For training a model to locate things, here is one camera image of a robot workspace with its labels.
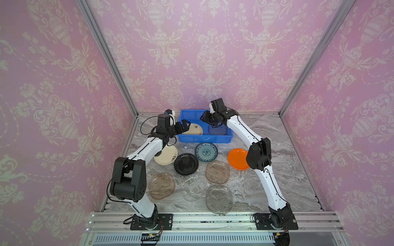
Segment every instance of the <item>plate rim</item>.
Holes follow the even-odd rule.
[[[199,148],[200,145],[203,145],[203,144],[210,144],[210,145],[212,145],[212,146],[216,149],[216,155],[215,155],[215,157],[214,157],[213,159],[209,159],[209,160],[207,160],[207,161],[204,161],[204,160],[202,160],[201,158],[199,158],[199,156],[197,155],[197,149]],[[202,142],[202,143],[200,143],[200,144],[198,144],[198,145],[196,146],[196,148],[194,149],[194,154],[195,154],[195,156],[197,157],[198,160],[200,160],[200,161],[202,161],[202,162],[210,162],[210,161],[213,161],[213,160],[215,160],[215,159],[217,158],[217,156],[219,155],[219,150],[217,149],[216,145],[214,145],[214,144],[211,143],[211,142]]]
[[[190,123],[190,126],[191,126],[191,124],[194,124],[194,125],[197,125],[197,126],[199,126],[200,127],[200,129],[201,129],[201,134],[185,134],[186,132],[184,132],[184,133],[182,133],[182,135],[197,135],[197,136],[199,136],[199,135],[204,135],[204,129],[203,129],[203,127],[202,126],[200,126],[199,124],[197,124],[197,123]]]
[[[177,148],[177,147],[175,147],[175,146],[173,146],[173,145],[170,145],[170,146],[166,145],[165,147],[174,147],[175,150],[176,150],[176,157],[175,157],[175,159],[174,159],[172,162],[170,162],[170,163],[168,163],[168,164],[160,164],[159,162],[157,162],[158,156],[154,156],[154,157],[153,157],[154,161],[155,161],[157,164],[162,165],[162,166],[170,165],[171,163],[175,162],[175,160],[176,160],[176,159],[178,158],[178,156],[179,156],[179,151],[178,151],[178,148]]]

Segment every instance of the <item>vent grille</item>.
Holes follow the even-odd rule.
[[[101,243],[132,243],[141,242],[140,233],[98,233],[94,245]],[[272,233],[163,233],[161,244],[176,243],[263,243],[275,242]]]

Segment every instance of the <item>aluminum frame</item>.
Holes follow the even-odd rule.
[[[170,212],[173,216],[173,227],[171,231],[165,231],[163,235],[215,235],[219,233],[223,236],[240,233],[242,235],[260,235],[262,233],[281,232],[283,230],[256,229],[252,221],[254,213],[258,212],[229,212],[225,215],[211,212]],[[93,245],[98,236],[103,235],[130,235],[130,233],[148,233],[152,231],[130,231],[128,225],[123,221],[129,218],[131,212],[110,212],[93,213],[89,218],[86,233],[82,245]],[[296,211],[294,212],[299,229],[291,233],[332,233],[337,245],[350,246],[349,239],[333,211]]]
[[[319,61],[324,50],[327,48],[331,39],[334,37],[334,34],[337,32],[338,28],[342,24],[343,20],[345,19],[346,15],[349,13],[351,7],[353,6],[353,4],[355,2],[356,2],[356,0],[343,0],[341,5],[338,7],[338,11],[335,13],[335,16],[332,18],[330,24],[328,25],[327,29],[325,30],[318,45],[316,46],[316,48],[313,51],[312,55],[310,56],[307,64],[305,65],[305,68],[303,69],[300,76],[298,77],[298,80],[296,81],[295,85],[293,86],[293,89],[291,90],[291,92],[287,96],[285,102],[283,103],[283,106],[279,111],[279,115],[281,118],[288,111],[294,98],[296,98],[297,93],[301,89],[302,84],[308,78],[308,75],[312,72],[314,66]]]
[[[287,129],[287,126],[286,126],[286,124],[284,123],[284,120],[283,120],[282,117],[281,117],[281,121],[282,121],[282,125],[284,126],[284,129],[286,130],[287,135],[289,136],[290,142],[292,143],[292,146],[293,146],[293,148],[294,148],[294,150],[295,150],[295,153],[297,154],[297,157],[298,157],[298,159],[299,159],[299,161],[300,161],[300,163],[301,163],[301,166],[302,166],[302,168],[304,169],[304,173],[305,173],[305,175],[307,176],[310,185],[312,186],[312,190],[313,190],[313,192],[315,193],[315,196],[316,196],[316,198],[317,198],[317,200],[318,200],[318,203],[320,204],[320,207],[322,208],[322,210],[326,211],[326,210],[327,210],[327,207],[324,205],[324,203],[321,202],[321,201],[324,201],[324,200],[322,199],[321,195],[319,194],[319,192],[318,192],[319,190],[318,190],[317,187],[315,186],[315,183],[313,182],[313,179],[312,179],[312,177],[310,176],[310,174],[309,174],[309,172],[308,172],[308,170],[307,170],[307,168],[306,168],[306,165],[305,165],[304,161],[301,159],[301,156],[300,156],[300,154],[299,154],[300,151],[298,150],[297,146],[294,144],[293,139],[290,137],[289,129]]]
[[[120,74],[118,67],[116,66],[115,60],[110,52],[110,49],[108,48],[107,43],[105,42],[104,36],[100,30],[99,25],[97,24],[97,21],[89,4],[87,3],[87,0],[76,0],[76,2],[78,3],[80,10],[84,15],[87,24],[89,25],[90,31],[92,32],[94,39],[97,41],[97,45],[100,48],[104,59],[106,60],[108,67],[111,70],[111,73],[115,78],[119,89],[122,92],[123,97],[125,98],[127,106],[129,107],[134,118],[137,118],[137,108],[133,102],[133,99],[131,98],[125,82],[123,81],[122,75]]]

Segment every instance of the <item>metal rail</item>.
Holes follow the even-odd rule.
[[[252,221],[257,212],[229,212],[225,215],[210,212],[167,212],[173,213],[172,231],[179,232],[278,232],[281,230],[258,231]],[[130,228],[123,221],[130,217],[130,212],[93,213],[89,219],[86,233],[125,233]],[[338,217],[332,211],[294,212],[300,232],[344,232]]]
[[[113,77],[115,78],[116,83],[118,84],[119,89],[121,90],[130,111],[132,112],[134,118],[137,118],[138,112],[136,106],[133,102],[133,99],[131,98],[125,82],[123,81],[122,75],[120,74],[119,69],[116,66],[115,60],[112,57],[111,51],[108,48],[107,43],[105,42],[105,38],[100,30],[100,27],[95,19],[92,10],[90,9],[89,4],[87,3],[87,0],[76,0],[76,2],[78,3],[81,12],[86,19],[86,22],[92,32],[94,39],[97,41],[97,45],[100,48],[100,51],[102,52],[103,57],[108,64],[108,68],[110,69]]]
[[[335,16],[331,20],[322,38],[320,39],[317,47],[313,51],[313,54],[311,55],[307,64],[305,65],[304,70],[301,72],[297,82],[293,86],[293,89],[291,90],[285,102],[283,103],[283,106],[279,111],[280,117],[283,117],[284,114],[286,114],[290,105],[293,103],[294,98],[296,98],[297,93],[301,89],[302,84],[308,78],[308,75],[312,72],[314,66],[319,61],[324,50],[327,48],[331,39],[334,37],[334,34],[339,29],[340,25],[342,24],[342,21],[345,19],[346,15],[348,14],[348,12],[350,11],[351,7],[355,2],[356,0],[343,0],[341,5],[338,7],[338,11],[335,13]]]

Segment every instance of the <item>pink wallpaper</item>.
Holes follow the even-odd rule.
[[[277,112],[341,0],[89,3],[139,112]]]
[[[75,1],[3,1],[0,245],[78,245],[131,123]]]
[[[354,246],[394,241],[394,1],[357,0],[285,115]]]

